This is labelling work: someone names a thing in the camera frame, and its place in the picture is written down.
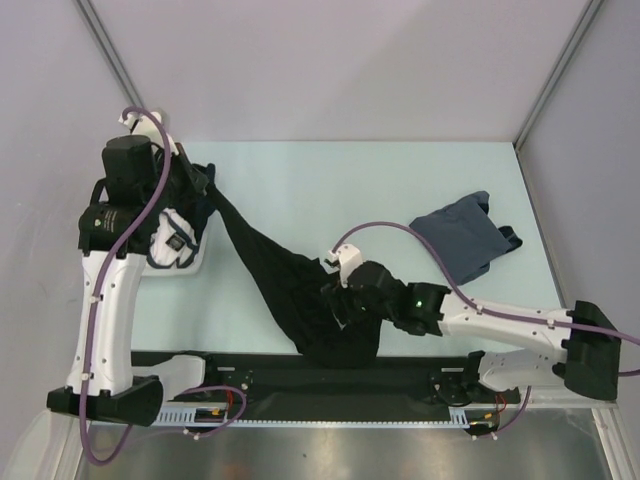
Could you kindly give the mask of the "black tank top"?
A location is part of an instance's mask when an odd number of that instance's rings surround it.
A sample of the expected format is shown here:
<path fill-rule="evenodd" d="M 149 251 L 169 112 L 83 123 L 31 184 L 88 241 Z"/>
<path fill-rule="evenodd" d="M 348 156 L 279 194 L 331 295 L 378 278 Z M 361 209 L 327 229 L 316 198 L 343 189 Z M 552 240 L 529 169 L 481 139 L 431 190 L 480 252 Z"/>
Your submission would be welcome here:
<path fill-rule="evenodd" d="M 317 259 L 293 253 L 254 229 L 215 187 L 201 201 L 219 212 L 231 243 L 252 276 L 275 323 L 308 361 L 333 369 L 366 368 L 377 357 L 381 322 L 341 327 L 321 295 L 335 280 Z"/>

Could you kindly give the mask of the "blue printed tank top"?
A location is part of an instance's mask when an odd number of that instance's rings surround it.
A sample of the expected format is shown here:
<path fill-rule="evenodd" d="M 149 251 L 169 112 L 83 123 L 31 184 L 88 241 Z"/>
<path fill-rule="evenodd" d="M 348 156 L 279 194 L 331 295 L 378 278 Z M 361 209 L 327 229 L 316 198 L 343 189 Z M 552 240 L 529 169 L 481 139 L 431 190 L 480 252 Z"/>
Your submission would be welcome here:
<path fill-rule="evenodd" d="M 481 190 L 415 218 L 409 227 L 433 247 L 453 282 L 462 286 L 523 245 L 511 226 L 496 226 L 489 212 L 490 194 Z"/>

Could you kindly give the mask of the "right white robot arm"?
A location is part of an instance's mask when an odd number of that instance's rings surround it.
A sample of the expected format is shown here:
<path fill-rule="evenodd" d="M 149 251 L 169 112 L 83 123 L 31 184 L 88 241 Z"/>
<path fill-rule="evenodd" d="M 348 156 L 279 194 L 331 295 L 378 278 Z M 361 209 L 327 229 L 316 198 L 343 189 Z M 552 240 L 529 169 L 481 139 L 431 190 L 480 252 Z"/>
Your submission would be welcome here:
<path fill-rule="evenodd" d="M 591 302 L 528 310 L 464 300 L 443 285 L 403 283 L 373 261 L 339 276 L 322 295 L 342 324 L 386 320 L 414 336 L 473 336 L 511 346 L 509 352 L 469 354 L 461 388 L 473 401 L 520 386 L 562 385 L 599 401 L 618 397 L 621 340 Z"/>

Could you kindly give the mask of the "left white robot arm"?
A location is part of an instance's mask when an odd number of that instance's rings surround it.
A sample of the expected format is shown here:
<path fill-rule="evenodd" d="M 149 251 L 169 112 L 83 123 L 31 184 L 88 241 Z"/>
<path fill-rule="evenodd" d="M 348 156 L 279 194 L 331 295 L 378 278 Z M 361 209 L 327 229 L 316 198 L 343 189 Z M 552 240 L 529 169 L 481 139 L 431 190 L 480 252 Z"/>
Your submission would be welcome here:
<path fill-rule="evenodd" d="M 84 276 L 79 338 L 64 386 L 47 395 L 53 412 L 150 426 L 163 404 L 183 391 L 207 400 L 220 390 L 220 374 L 199 356 L 177 354 L 152 367 L 131 361 L 142 277 L 196 272 L 207 240 L 209 215 L 200 202 L 208 178 L 179 143 L 171 147 L 159 200 L 136 220 L 159 184 L 163 156 L 160 142 L 143 134 L 113 138 L 102 151 L 105 176 L 78 222 Z"/>

